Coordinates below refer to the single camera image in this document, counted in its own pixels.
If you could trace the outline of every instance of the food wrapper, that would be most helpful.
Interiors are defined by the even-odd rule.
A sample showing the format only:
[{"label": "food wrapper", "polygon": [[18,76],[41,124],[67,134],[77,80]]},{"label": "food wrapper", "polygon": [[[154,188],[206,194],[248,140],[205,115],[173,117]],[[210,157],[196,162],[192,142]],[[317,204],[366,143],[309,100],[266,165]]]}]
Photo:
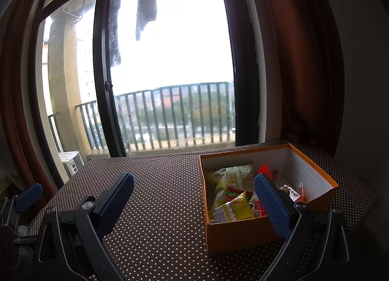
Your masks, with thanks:
[{"label": "food wrapper", "polygon": [[229,168],[222,168],[216,172],[209,174],[214,179],[209,182],[219,179],[215,188],[215,200],[212,208],[209,211],[209,217],[213,218],[213,211],[218,206],[227,202],[227,189],[232,187],[244,191],[254,191],[254,167],[253,165],[236,166]]},{"label": "food wrapper", "polygon": [[258,199],[258,197],[257,197],[255,192],[252,194],[252,197],[251,197],[250,202],[248,203],[248,205],[251,207],[251,214],[255,218],[267,215],[266,212],[265,212],[265,208],[263,207],[262,203]]},{"label": "food wrapper", "polygon": [[[243,190],[235,189],[233,187],[227,187],[227,200],[226,201],[227,202],[232,201],[233,199],[238,197],[243,192],[244,192]],[[252,192],[246,191],[246,200],[247,200],[247,202],[250,201],[250,199],[252,197],[252,194],[253,194]]]},{"label": "food wrapper", "polygon": [[293,188],[284,185],[280,188],[281,190],[285,191],[289,197],[293,200],[293,202],[307,202],[307,197],[304,193],[304,185],[301,184],[301,194],[297,193]]},{"label": "food wrapper", "polygon": [[277,176],[278,176],[278,170],[273,170],[272,172],[270,172],[267,164],[264,164],[261,168],[259,168],[258,173],[259,174],[265,173],[270,178],[270,180],[272,180],[273,182],[275,182],[275,180],[277,179]]},{"label": "food wrapper", "polygon": [[215,223],[234,222],[254,218],[246,200],[246,191],[213,211]]}]

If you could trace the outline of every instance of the cardboard box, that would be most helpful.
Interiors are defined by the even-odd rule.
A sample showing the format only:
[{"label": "cardboard box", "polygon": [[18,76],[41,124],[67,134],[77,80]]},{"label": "cardboard box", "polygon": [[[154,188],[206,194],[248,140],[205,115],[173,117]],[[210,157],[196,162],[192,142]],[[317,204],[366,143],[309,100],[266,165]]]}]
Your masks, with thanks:
[{"label": "cardboard box", "polygon": [[281,238],[276,234],[267,216],[229,223],[210,223],[209,221],[208,210],[213,201],[207,201],[207,190],[215,188],[206,187],[205,175],[221,168],[250,163],[254,163],[254,174],[264,164],[267,164],[271,171],[278,170],[276,183],[285,180],[296,188],[303,181],[307,205],[312,210],[325,211],[338,187],[324,170],[291,144],[200,155],[205,236],[207,251],[210,254],[244,249]]}]

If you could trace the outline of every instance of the blue gripper pad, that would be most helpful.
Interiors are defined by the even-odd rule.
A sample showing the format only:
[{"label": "blue gripper pad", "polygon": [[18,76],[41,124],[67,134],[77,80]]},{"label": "blue gripper pad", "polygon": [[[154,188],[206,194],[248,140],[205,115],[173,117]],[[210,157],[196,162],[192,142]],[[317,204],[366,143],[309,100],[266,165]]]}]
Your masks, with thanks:
[{"label": "blue gripper pad", "polygon": [[264,173],[255,177],[254,188],[274,230],[288,240],[293,232],[291,219],[296,214],[293,200],[285,191],[278,189]]},{"label": "blue gripper pad", "polygon": [[133,175],[123,172],[111,188],[103,191],[95,201],[94,213],[97,213],[97,236],[102,239],[112,233],[117,220],[134,190]]},{"label": "blue gripper pad", "polygon": [[33,184],[31,187],[23,191],[23,193],[15,199],[14,210],[16,213],[22,213],[28,209],[39,197],[42,196],[43,189],[39,183]]}]

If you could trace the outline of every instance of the balcony railing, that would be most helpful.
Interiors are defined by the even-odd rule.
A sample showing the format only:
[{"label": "balcony railing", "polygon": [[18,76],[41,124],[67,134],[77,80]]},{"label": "balcony railing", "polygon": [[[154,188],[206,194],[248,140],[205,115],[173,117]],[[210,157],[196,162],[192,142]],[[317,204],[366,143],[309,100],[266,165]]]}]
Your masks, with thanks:
[{"label": "balcony railing", "polygon": [[58,152],[61,153],[66,150],[62,142],[60,130],[58,129],[57,114],[58,113],[49,115],[48,118],[49,118],[50,130],[54,139],[55,146],[57,147]]},{"label": "balcony railing", "polygon": [[[126,151],[235,141],[231,82],[168,86],[115,96]],[[97,101],[79,104],[91,149],[106,148]]]}]

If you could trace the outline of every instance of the polka dot tablecloth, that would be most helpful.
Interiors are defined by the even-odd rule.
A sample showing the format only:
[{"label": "polka dot tablecloth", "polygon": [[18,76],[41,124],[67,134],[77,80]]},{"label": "polka dot tablecloth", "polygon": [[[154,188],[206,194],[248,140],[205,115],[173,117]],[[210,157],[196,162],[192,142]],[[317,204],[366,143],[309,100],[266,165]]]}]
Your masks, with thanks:
[{"label": "polka dot tablecloth", "polygon": [[[198,155],[285,143],[90,160],[40,211],[28,234],[38,234],[44,211],[50,205],[59,211],[75,209],[85,195],[97,197],[121,172],[128,171],[135,177],[135,189],[112,234],[104,238],[104,244],[129,280],[259,280],[283,241],[207,254]],[[376,202],[376,194],[320,149],[296,147],[339,184],[332,206],[343,210],[348,229],[354,232]],[[305,258],[311,250],[308,245]],[[305,264],[300,263],[295,275]]]}]

